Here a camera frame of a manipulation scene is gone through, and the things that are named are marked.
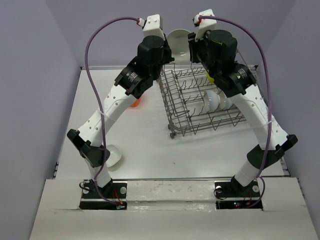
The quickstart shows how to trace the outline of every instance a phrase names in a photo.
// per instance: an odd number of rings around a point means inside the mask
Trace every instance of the gray rack wire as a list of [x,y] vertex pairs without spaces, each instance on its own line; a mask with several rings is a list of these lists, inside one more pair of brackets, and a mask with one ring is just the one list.
[[230,109],[208,112],[205,109],[204,91],[221,92],[211,83],[202,66],[178,70],[175,64],[163,67],[158,80],[166,115],[169,121],[170,137],[185,136],[187,133],[196,134],[206,129],[217,130],[219,127],[233,125],[234,127],[246,121],[240,110],[232,105]]

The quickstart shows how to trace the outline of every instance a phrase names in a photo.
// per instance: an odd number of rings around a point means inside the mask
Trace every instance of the white bowl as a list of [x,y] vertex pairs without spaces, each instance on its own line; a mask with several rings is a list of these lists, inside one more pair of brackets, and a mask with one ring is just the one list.
[[230,109],[233,105],[232,101],[230,100],[230,98],[228,98],[225,93],[223,91],[221,91],[219,93],[219,97],[220,97],[220,106],[219,108],[221,110],[226,110],[226,109]]
[[176,64],[186,64],[190,62],[188,34],[185,29],[176,29],[166,37],[171,48],[172,57]]
[[207,112],[214,112],[217,110],[220,104],[220,96],[214,91],[206,90],[204,91],[204,108]]
[[106,149],[108,149],[110,152],[110,157],[106,161],[106,166],[109,168],[119,162],[122,154],[115,145],[107,145]]

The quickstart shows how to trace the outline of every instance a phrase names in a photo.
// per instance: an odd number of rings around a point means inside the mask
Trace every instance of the purple wall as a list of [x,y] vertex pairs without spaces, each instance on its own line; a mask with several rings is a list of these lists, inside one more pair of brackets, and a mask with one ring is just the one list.
[[320,236],[320,1],[297,0],[267,51],[272,107],[299,142],[286,153]]
[[44,0],[2,0],[0,29],[0,238],[27,240],[80,69]]
[[[200,11],[212,8],[220,17],[232,19],[250,29],[268,49],[295,0],[45,0],[57,21],[78,64],[84,66],[84,52],[91,34],[105,22],[120,16],[146,19],[160,14],[163,30],[196,31],[192,19]],[[239,41],[239,49],[248,63],[259,64],[260,57],[252,41],[228,24]],[[99,33],[91,45],[90,66],[127,65],[137,54],[142,30],[134,22],[117,22]]]

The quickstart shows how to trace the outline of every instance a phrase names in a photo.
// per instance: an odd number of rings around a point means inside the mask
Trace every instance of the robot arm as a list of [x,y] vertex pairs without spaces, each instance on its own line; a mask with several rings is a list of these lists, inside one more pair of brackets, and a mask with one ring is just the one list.
[[216,30],[215,20],[199,20],[200,16],[214,14],[209,9],[195,16],[194,23],[199,31],[188,36],[190,60],[203,65],[217,87],[240,109],[258,140],[258,145],[247,154],[246,163],[230,183],[234,192],[241,193],[256,178],[265,151],[268,151],[264,166],[267,168],[282,158],[298,139],[288,135],[272,116],[270,145],[266,149],[268,107],[249,68],[235,61],[238,42],[230,32]]
[[[140,19],[138,24],[143,27],[145,38],[138,45],[137,56],[117,76],[103,102],[106,134],[121,114],[160,77],[162,66],[174,60],[162,31],[160,16],[149,16],[147,21]],[[96,110],[77,130],[70,129],[67,137],[88,164],[92,179],[102,168],[96,182],[102,194],[107,193],[112,179],[107,165],[102,166],[104,147],[100,110]]]

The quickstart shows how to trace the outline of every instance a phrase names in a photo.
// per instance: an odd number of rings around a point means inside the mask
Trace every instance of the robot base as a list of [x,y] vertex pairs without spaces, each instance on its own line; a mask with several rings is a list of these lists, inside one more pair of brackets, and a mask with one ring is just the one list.
[[260,191],[257,181],[252,181],[244,191],[241,193],[236,193],[231,188],[231,182],[230,181],[216,181],[214,182],[215,186],[215,197],[219,200],[222,199],[229,199],[229,198],[242,198],[245,197],[249,198],[250,194],[252,198],[259,198],[260,197]]
[[97,193],[95,184],[92,180],[85,180],[79,184],[82,188],[79,208],[82,210],[125,210],[127,209],[127,182],[113,181],[110,190],[104,197],[110,203],[102,199]]

